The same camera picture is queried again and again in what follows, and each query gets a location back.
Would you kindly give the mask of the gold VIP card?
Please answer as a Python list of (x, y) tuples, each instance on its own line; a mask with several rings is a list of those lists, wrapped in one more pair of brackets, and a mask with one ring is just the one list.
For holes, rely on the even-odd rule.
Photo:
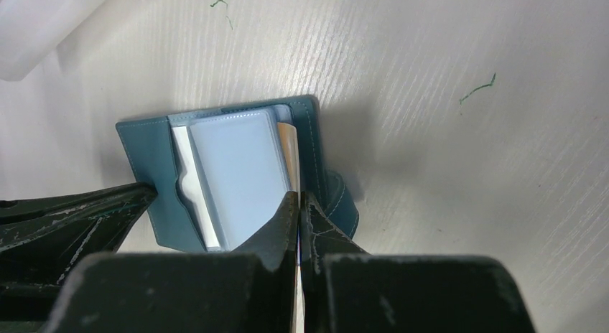
[[(298, 207), (301, 200), (301, 179), (299, 165), (299, 149), (297, 140), (297, 129), (295, 126), (288, 123), (278, 123), (279, 137), (281, 139), (284, 159), (289, 175), (290, 186), (293, 192), (298, 196)], [(301, 255), (299, 233), (297, 233), (297, 252), (296, 252), (296, 276), (294, 290), (294, 314), (292, 332), (303, 333), (305, 330), (305, 300), (302, 290), (302, 274), (301, 274)]]

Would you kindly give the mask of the clear plastic tray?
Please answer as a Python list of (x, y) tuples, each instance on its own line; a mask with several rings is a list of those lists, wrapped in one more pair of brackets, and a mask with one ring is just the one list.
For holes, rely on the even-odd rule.
[(1, 79), (24, 79), (105, 1), (1, 0)]

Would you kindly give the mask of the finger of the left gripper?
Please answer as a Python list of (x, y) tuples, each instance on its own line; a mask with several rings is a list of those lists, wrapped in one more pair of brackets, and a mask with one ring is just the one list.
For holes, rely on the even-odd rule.
[(70, 271), (87, 255), (116, 252), (156, 196), (137, 182), (1, 201), (1, 320), (46, 320)]

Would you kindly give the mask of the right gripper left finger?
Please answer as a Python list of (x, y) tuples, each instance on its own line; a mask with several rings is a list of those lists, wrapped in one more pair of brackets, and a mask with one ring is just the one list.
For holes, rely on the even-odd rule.
[(95, 253), (70, 273), (45, 332), (292, 332), (299, 198), (223, 253)]

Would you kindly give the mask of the blue leather card holder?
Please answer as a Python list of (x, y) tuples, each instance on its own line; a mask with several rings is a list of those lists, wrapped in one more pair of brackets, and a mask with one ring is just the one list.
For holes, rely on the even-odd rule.
[(297, 129), (301, 192), (353, 237), (358, 210), (326, 167), (318, 113), (303, 95), (117, 123), (135, 179), (157, 191), (148, 215), (158, 245), (234, 250), (270, 220), (291, 191), (278, 123)]

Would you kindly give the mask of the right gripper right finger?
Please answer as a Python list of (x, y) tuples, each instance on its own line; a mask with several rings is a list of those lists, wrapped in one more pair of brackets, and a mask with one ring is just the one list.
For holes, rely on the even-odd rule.
[(306, 332), (533, 332), (512, 275), (484, 255), (373, 255), (302, 195)]

